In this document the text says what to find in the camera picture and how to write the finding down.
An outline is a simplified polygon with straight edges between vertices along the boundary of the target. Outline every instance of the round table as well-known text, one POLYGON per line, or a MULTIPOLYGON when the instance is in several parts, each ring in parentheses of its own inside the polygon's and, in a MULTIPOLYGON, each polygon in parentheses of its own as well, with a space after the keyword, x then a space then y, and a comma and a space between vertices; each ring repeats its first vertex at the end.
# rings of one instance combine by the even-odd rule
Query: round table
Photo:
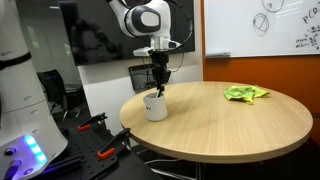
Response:
POLYGON ((228 101, 223 91, 231 82, 189 82, 165 86, 166 119, 145 117, 143 97, 129 99, 121 108, 124 128, 132 138, 153 151, 200 163, 244 163, 284 155, 309 137, 313 119, 295 99, 270 92, 253 105, 228 101))

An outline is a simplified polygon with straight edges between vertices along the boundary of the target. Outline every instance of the office chair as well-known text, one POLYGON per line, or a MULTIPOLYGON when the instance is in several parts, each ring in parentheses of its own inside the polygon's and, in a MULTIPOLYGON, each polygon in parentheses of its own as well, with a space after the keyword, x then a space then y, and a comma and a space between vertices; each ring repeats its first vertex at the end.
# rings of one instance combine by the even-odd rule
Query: office chair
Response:
POLYGON ((54 69, 38 72, 38 78, 43 85, 48 102, 53 103, 50 113, 58 106, 64 112, 63 121, 67 114, 77 117, 81 106, 86 102, 82 85, 66 85, 60 73, 54 69))

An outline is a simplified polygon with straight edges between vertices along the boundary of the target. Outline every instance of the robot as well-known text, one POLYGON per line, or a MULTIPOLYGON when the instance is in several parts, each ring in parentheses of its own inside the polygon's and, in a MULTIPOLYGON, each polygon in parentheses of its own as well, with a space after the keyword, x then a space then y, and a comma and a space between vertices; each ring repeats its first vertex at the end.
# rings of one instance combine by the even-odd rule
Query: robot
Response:
MULTIPOLYGON (((156 65, 157 89, 163 91, 162 84, 169 78, 168 54, 190 38, 191 18, 186 15, 190 34, 180 44, 170 40, 170 9, 164 0, 149 0, 133 8, 122 0, 107 3, 125 35, 150 36, 150 47, 134 54, 151 56, 156 65)), ((45 170, 68 142, 49 113, 17 13, 9 0, 0 0, 0 23, 0 179, 30 179, 45 170)))

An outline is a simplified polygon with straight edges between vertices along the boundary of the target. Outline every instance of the green cloth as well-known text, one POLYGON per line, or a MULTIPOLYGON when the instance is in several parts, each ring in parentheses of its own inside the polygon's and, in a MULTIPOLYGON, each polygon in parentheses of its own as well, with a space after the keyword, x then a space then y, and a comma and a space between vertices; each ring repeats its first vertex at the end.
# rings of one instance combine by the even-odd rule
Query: green cloth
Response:
POLYGON ((268 96, 269 92, 258 86, 231 86, 224 91, 228 100, 244 100, 247 104, 253 104, 253 98, 268 96))

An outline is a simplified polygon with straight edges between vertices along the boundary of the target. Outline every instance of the white mug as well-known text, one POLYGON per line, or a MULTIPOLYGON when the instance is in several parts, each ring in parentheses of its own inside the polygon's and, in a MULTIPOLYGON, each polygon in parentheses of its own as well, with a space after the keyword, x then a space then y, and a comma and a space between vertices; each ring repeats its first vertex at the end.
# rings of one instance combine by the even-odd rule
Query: white mug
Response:
POLYGON ((167 117, 167 105, 163 93, 156 97, 157 93, 146 95, 143 100, 146 108, 146 118, 150 121, 160 121, 167 117))

